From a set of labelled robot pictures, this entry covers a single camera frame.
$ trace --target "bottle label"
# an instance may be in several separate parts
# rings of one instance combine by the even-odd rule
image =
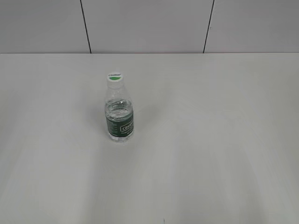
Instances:
[[[123,121],[114,121],[107,119],[108,131],[115,137],[127,137],[134,129],[133,113]]]

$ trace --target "bottle cap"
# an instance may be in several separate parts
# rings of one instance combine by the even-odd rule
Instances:
[[[119,82],[121,80],[123,80],[123,76],[121,72],[111,72],[108,76],[107,79],[109,82]]]
[[[107,85],[109,88],[118,89],[123,86],[123,76],[121,72],[111,72],[107,76]]]

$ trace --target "water bottle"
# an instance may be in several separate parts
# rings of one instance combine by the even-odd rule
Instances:
[[[134,131],[133,105],[120,72],[107,77],[105,116],[108,134],[113,141],[125,142]]]

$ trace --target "panel seam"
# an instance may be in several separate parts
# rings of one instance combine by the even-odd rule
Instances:
[[[211,25],[211,20],[212,20],[212,14],[213,14],[213,9],[214,9],[214,4],[215,4],[215,0],[213,0],[213,3],[212,3],[212,9],[211,9],[211,14],[210,14],[209,24],[208,24],[207,30],[206,30],[205,46],[204,46],[204,50],[202,52],[203,54],[205,53],[205,50],[206,50],[206,42],[207,42],[207,37],[208,37],[209,31],[210,31],[210,25]]]
[[[83,10],[82,0],[80,0],[80,5],[81,5],[81,11],[82,11],[83,21],[84,21],[84,26],[85,26],[85,32],[86,32],[86,37],[87,37],[87,42],[88,42],[88,47],[89,47],[89,53],[92,54],[92,49],[90,47],[89,36],[88,36],[88,31],[87,31],[87,26],[86,26],[86,21],[85,21],[85,15],[84,15],[84,10]]]

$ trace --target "gray wall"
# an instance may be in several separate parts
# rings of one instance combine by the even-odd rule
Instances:
[[[93,53],[299,52],[297,0],[82,0],[82,5]],[[80,0],[0,0],[0,53],[90,48]]]

